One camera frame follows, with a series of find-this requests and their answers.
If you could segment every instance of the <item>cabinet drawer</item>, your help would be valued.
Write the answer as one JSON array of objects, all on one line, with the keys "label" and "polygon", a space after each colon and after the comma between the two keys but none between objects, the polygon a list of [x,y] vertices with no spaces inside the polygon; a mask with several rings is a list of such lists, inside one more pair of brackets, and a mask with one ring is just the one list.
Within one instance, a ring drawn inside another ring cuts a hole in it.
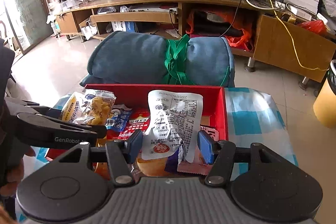
[{"label": "cabinet drawer", "polygon": [[[284,22],[291,33],[301,64],[308,68],[327,69],[336,45],[313,32]],[[257,42],[253,58],[321,82],[325,71],[302,68],[296,58],[292,40],[276,18],[262,15],[257,25]]]},{"label": "cabinet drawer", "polygon": [[72,13],[65,13],[56,17],[61,33],[76,33],[77,25]]},{"label": "cabinet drawer", "polygon": [[144,22],[177,23],[176,14],[170,13],[169,15],[169,12],[126,12],[126,13],[92,15],[91,21],[92,22],[144,21]]}]

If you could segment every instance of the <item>yellow cable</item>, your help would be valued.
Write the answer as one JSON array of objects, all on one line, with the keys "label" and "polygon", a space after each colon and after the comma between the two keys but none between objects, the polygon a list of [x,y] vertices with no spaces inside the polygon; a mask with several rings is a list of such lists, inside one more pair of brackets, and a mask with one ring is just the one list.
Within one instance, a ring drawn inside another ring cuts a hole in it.
[{"label": "yellow cable", "polygon": [[[274,8],[272,0],[269,0],[269,2],[271,3],[272,8]],[[303,66],[303,65],[301,64],[301,62],[300,62],[300,60],[299,60],[299,57],[298,57],[298,55],[297,55],[297,52],[296,52],[296,48],[295,48],[294,39],[293,39],[292,34],[289,32],[287,26],[286,26],[286,25],[283,23],[283,21],[278,17],[278,14],[277,14],[275,11],[274,11],[274,14],[275,14],[275,16],[276,16],[276,19],[279,20],[279,21],[281,22],[281,24],[285,27],[286,31],[288,32],[289,36],[290,36],[291,39],[292,39],[294,52],[295,52],[295,55],[296,55],[297,62],[299,62],[299,65],[300,65],[302,68],[304,68],[304,69],[308,69],[308,70],[317,70],[317,69],[318,69],[318,70],[321,70],[321,71],[326,71],[326,70],[328,70],[328,69],[320,69],[320,68],[314,68],[314,69],[312,69],[312,68],[307,68],[307,67],[305,67],[305,66]]]}]

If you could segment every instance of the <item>yellow trash can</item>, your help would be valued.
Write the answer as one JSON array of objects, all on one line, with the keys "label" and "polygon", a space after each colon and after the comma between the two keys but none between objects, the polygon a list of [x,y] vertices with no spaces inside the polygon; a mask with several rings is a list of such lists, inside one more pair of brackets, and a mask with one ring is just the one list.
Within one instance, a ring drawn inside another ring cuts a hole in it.
[{"label": "yellow trash can", "polygon": [[326,127],[336,127],[336,60],[330,62],[330,69],[320,94],[313,105],[316,118]]}]

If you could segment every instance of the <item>orange plastic bag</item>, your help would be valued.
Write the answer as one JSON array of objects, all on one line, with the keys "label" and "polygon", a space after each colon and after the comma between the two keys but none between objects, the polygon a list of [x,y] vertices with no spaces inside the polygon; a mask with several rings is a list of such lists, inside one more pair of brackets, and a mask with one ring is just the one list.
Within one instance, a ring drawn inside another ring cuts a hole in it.
[{"label": "orange plastic bag", "polygon": [[[216,14],[220,16],[223,19],[223,21],[228,22],[230,24],[232,24],[233,19],[235,17],[235,13],[236,13],[236,8],[234,7],[221,8],[220,10],[216,8],[193,9],[191,10],[189,17],[187,19],[187,23],[190,27],[189,29],[186,30],[187,34],[194,33],[194,12],[196,10]],[[248,47],[250,44],[250,39],[252,37],[253,20],[254,20],[254,15],[251,14],[250,11],[248,10],[239,11],[238,10],[232,27],[237,30],[242,30],[243,36],[230,37],[230,36],[224,35],[224,37],[227,39],[231,47],[240,48],[248,52],[250,52],[253,49],[253,47],[251,46]]]},{"label": "orange plastic bag", "polygon": [[317,33],[319,35],[327,34],[327,27],[325,26],[322,20],[314,20],[309,22],[299,23],[297,26],[300,26],[308,31]]}]

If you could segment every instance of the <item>teal and white checkered cloth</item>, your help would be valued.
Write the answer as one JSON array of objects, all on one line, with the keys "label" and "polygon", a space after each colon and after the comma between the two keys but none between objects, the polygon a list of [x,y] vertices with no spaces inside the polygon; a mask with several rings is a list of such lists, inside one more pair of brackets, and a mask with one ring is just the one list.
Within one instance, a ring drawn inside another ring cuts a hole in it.
[{"label": "teal and white checkered cloth", "polygon": [[[68,96],[62,97],[55,108],[62,109]],[[259,142],[298,165],[288,132],[281,114],[271,95],[249,88],[225,88],[229,140],[238,147],[250,147]],[[25,176],[48,163],[44,158],[47,149],[34,147],[35,158],[24,157]],[[247,171],[247,164],[235,164],[231,179]],[[16,206],[19,222],[25,217]]]}]

